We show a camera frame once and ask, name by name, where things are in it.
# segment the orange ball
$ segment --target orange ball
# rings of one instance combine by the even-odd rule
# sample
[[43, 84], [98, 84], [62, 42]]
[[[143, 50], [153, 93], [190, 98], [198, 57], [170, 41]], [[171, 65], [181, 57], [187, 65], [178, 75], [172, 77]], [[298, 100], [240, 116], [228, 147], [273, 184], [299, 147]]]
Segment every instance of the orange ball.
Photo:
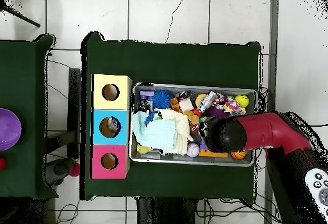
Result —
[[244, 151], [232, 152], [231, 156], [235, 159], [241, 160], [246, 156], [246, 152]]

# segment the gray metal tray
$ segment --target gray metal tray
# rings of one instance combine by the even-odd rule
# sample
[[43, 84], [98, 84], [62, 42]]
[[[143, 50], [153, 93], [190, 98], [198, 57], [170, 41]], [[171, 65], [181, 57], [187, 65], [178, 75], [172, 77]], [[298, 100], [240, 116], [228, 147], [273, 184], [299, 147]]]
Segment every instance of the gray metal tray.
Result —
[[[192, 102], [200, 93], [208, 93], [210, 90], [215, 90], [223, 95], [246, 95], [249, 98], [249, 105], [246, 107], [246, 115], [253, 114], [254, 110], [258, 107], [258, 93], [255, 90], [239, 89], [239, 88], [214, 88], [207, 86], [180, 86], [173, 84], [147, 84], [136, 83], [132, 89], [131, 114], [134, 113], [136, 102], [140, 100], [140, 90], [156, 91], [156, 90], [169, 90], [173, 94], [185, 90], [192, 91]], [[194, 142], [199, 143], [201, 138], [194, 138]], [[254, 151], [249, 151], [244, 159], [233, 159], [229, 154], [227, 158], [222, 157], [189, 157], [187, 155], [181, 156], [179, 154], [170, 154], [168, 156], [161, 155], [157, 150], [150, 151], [146, 154], [141, 154], [136, 151], [137, 142], [133, 134], [132, 123], [130, 125], [129, 136], [129, 156], [133, 161], [139, 162], [156, 162], [156, 163], [177, 163], [177, 164], [201, 164], [201, 165], [217, 165], [217, 166], [251, 166], [255, 161]]]

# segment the yellow box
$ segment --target yellow box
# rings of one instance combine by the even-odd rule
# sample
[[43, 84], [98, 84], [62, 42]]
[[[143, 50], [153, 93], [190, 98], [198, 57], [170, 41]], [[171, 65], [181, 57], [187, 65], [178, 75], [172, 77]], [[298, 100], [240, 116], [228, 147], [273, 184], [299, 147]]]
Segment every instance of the yellow box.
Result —
[[132, 80], [128, 76], [93, 74], [92, 77], [94, 109], [128, 110], [130, 108]]

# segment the green table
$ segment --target green table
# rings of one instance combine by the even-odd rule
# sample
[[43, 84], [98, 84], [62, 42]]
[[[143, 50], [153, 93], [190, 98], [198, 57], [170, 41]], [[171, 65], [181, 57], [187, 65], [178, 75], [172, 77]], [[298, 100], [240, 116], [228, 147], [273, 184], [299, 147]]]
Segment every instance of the green table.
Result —
[[[81, 46], [84, 53], [82, 89], [86, 89], [86, 105], [82, 106], [81, 114], [81, 121], [85, 121], [81, 128], [85, 129], [81, 137], [86, 141], [81, 147], [84, 171], [88, 170], [90, 156], [91, 74], [125, 75], [134, 83], [258, 89], [261, 47], [257, 42], [248, 45], [151, 44], [111, 42], [102, 37], [98, 32], [90, 33]], [[254, 165], [243, 168], [132, 161], [126, 179], [89, 179], [88, 171], [80, 179], [81, 196], [85, 198], [94, 195], [235, 197], [251, 202]]]
[[45, 57], [54, 37], [33, 42], [0, 40], [0, 108], [13, 111], [22, 124], [17, 144], [0, 151], [0, 196], [53, 198], [43, 180], [45, 160]]

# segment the purple bowl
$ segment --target purple bowl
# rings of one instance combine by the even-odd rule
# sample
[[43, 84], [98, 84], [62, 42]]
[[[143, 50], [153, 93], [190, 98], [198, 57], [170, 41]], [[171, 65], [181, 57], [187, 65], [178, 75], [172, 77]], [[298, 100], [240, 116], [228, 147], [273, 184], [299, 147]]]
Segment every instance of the purple bowl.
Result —
[[19, 140], [22, 125], [10, 110], [0, 108], [0, 150], [12, 148]]

